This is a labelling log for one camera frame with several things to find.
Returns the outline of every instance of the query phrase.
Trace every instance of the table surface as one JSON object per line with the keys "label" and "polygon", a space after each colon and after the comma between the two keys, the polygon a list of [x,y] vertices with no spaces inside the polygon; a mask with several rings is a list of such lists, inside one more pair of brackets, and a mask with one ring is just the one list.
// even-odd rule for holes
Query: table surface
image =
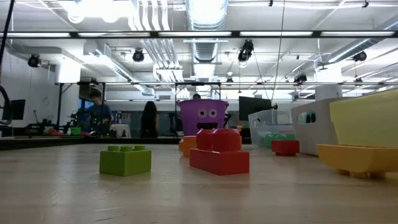
{"label": "table surface", "polygon": [[152,172],[117,177],[98,173],[106,146],[0,152],[0,223],[398,223],[396,174],[353,179],[245,146],[250,174],[217,176],[177,145],[148,145]]}

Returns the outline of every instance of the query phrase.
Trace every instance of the ventilation pipe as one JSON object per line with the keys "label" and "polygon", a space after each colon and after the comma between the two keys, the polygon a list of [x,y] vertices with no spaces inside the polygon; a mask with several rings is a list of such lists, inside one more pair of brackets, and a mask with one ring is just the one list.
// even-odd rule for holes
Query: ventilation pipe
{"label": "ventilation pipe", "polygon": [[[226,21],[228,0],[185,0],[187,7],[188,25],[190,30],[223,30]],[[218,43],[192,44],[195,60],[202,63],[214,61],[218,53]],[[201,69],[203,65],[194,65],[196,75],[212,76],[215,66]]]}
{"label": "ventilation pipe", "polygon": [[[398,30],[398,16],[394,16],[387,22],[378,26],[376,30]],[[355,40],[347,46],[337,50],[328,57],[328,63],[338,63],[344,59],[350,58],[375,44],[383,41],[383,38],[370,38]]]}

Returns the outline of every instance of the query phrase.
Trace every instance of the ceiling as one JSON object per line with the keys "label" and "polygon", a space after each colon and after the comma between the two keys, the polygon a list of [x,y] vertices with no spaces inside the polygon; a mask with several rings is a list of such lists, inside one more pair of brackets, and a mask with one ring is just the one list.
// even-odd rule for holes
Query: ceiling
{"label": "ceiling", "polygon": [[[129,0],[119,0],[120,8],[127,8]],[[373,30],[398,15],[398,1],[383,0],[370,1],[369,7],[363,9],[359,6],[363,0],[286,0],[286,8],[282,7],[283,1],[274,0],[274,5],[268,7],[269,1],[234,1],[229,0],[226,18],[226,30]],[[182,0],[168,1],[169,25],[172,30],[186,30],[187,17],[185,4]],[[0,0],[0,27],[4,25],[9,1]],[[343,6],[348,8],[327,9],[330,6]],[[14,31],[109,31],[130,30],[126,17],[122,17],[115,23],[107,23],[102,18],[86,18],[79,24],[72,24],[68,20],[68,13],[61,8],[57,1],[27,1],[17,0],[14,7],[12,29]],[[313,74],[314,62],[317,55],[328,55],[336,52],[355,39],[253,39],[254,53],[246,68],[240,68],[237,60],[237,52],[244,39],[225,39],[228,43],[221,44],[216,61],[214,80],[225,82],[227,73],[232,72],[234,82],[260,82],[264,81],[284,82],[297,75],[298,71],[292,71],[299,65],[307,62],[302,72],[307,74],[309,81],[315,81]],[[79,40],[16,40],[16,45],[29,47],[59,47],[83,60],[81,75],[83,77],[95,77],[107,82],[117,81],[115,73],[106,66],[95,62],[90,58],[86,50],[83,50]],[[136,48],[142,48],[137,39],[108,39],[97,40],[95,44],[101,48],[107,44],[112,50],[112,59],[119,62],[126,70],[133,74],[134,78],[141,82],[154,82],[153,61],[145,55],[143,62],[133,62],[132,54]],[[178,61],[183,68],[183,77],[186,80],[195,77],[192,69],[192,55],[190,44],[184,44],[182,39],[174,39],[174,48]],[[344,80],[352,80],[357,75],[380,70],[388,65],[397,63],[398,39],[386,39],[379,44],[366,49],[368,59],[364,62],[341,62],[341,71]],[[379,82],[389,77],[398,77],[397,70],[374,75],[366,79],[367,82]],[[225,89],[263,89],[263,86],[225,86]],[[286,94],[284,88],[294,90],[292,86],[278,89],[280,94]],[[134,88],[120,87],[119,90],[133,90]],[[378,89],[370,86],[366,89]]]}

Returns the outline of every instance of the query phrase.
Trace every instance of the man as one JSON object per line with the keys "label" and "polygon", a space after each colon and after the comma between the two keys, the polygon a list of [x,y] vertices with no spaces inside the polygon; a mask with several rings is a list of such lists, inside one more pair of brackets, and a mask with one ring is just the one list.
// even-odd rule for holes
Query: man
{"label": "man", "polygon": [[200,100],[201,97],[200,97],[200,95],[199,95],[198,93],[195,93],[195,94],[193,95],[193,99],[194,99],[194,100]]}
{"label": "man", "polygon": [[[87,111],[93,113],[99,119],[101,117],[101,105],[102,105],[102,94],[98,90],[90,93],[90,99],[94,102],[94,105],[90,106]],[[102,123],[107,125],[109,120],[112,119],[111,109],[108,105],[104,104],[102,108]]]}

